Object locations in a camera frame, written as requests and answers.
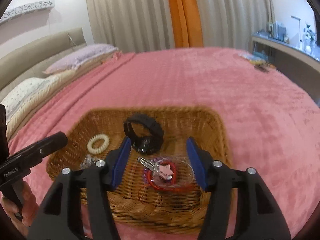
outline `vase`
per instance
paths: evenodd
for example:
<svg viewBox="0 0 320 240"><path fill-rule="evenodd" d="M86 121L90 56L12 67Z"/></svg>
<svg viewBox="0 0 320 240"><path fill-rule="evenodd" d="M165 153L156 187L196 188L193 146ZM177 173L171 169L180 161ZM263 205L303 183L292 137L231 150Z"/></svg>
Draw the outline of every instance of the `vase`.
<svg viewBox="0 0 320 240"><path fill-rule="evenodd" d="M301 49L304 51L305 49L306 49L306 35L304 34L303 36L302 36L302 40L301 40L301 42L300 42L300 46L301 46Z"/></svg>
<svg viewBox="0 0 320 240"><path fill-rule="evenodd" d="M305 53L311 55L311 47L309 45L306 46Z"/></svg>
<svg viewBox="0 0 320 240"><path fill-rule="evenodd" d="M307 47L310 47L310 40L304 40L303 50L304 50L305 52L307 52L307 49L310 49L310 48L307 48Z"/></svg>
<svg viewBox="0 0 320 240"><path fill-rule="evenodd" d="M310 49L311 49L310 55L311 55L311 56L314 56L315 47L316 47L316 42L315 42L315 41L310 42Z"/></svg>

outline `pink blanket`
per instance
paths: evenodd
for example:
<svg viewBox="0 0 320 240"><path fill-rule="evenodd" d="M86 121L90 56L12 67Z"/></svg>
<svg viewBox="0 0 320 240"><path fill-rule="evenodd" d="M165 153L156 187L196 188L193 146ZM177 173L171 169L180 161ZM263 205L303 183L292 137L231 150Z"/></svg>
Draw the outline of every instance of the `pink blanket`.
<svg viewBox="0 0 320 240"><path fill-rule="evenodd" d="M10 142L10 150L60 130L67 133L92 108L206 105L225 122L235 168L258 170L294 236L320 199L320 109L284 75L255 70L239 52L124 54L65 87ZM43 161L25 178L38 203L52 183L45 166ZM122 239L196 239L118 228Z"/></svg>

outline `screw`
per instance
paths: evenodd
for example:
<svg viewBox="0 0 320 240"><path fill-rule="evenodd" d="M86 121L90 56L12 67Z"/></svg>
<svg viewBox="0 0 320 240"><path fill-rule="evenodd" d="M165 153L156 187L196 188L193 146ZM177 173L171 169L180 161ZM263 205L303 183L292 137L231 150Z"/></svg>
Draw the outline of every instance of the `screw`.
<svg viewBox="0 0 320 240"><path fill-rule="evenodd" d="M63 175L67 175L71 172L71 170L69 168L64 168L61 172Z"/></svg>
<svg viewBox="0 0 320 240"><path fill-rule="evenodd" d="M248 173L249 173L249 174L254 175L254 174L256 174L256 172L257 172L257 171L256 171L254 168L249 168L249 169L248 169Z"/></svg>
<svg viewBox="0 0 320 240"><path fill-rule="evenodd" d="M97 167L103 167L104 165L106 165L106 162L104 160L99 160L96 162Z"/></svg>
<svg viewBox="0 0 320 240"><path fill-rule="evenodd" d="M222 166L222 162L221 161L214 161L213 162L213 166L215 166L215 167L221 167Z"/></svg>

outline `black watch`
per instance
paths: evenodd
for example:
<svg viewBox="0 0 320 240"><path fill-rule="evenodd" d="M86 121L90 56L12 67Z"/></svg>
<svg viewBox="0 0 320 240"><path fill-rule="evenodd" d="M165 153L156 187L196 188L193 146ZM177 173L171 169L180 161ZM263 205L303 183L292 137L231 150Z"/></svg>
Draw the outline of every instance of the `black watch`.
<svg viewBox="0 0 320 240"><path fill-rule="evenodd" d="M143 125L149 130L150 136L139 137L132 128L132 123ZM141 154L153 154L160 150L164 131L157 121L146 114L134 114L123 123L124 133L131 140L131 146Z"/></svg>

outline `wall shelf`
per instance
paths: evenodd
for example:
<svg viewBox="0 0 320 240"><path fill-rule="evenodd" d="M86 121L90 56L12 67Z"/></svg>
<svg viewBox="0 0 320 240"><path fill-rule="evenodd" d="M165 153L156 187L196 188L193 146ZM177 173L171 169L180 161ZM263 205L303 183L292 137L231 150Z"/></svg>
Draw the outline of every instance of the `wall shelf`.
<svg viewBox="0 0 320 240"><path fill-rule="evenodd" d="M20 17L25 14L29 14L36 11L42 11L46 9L52 9L54 7L54 0L38 1L33 3L24 4L16 8L7 10L4 12L0 19L0 25Z"/></svg>

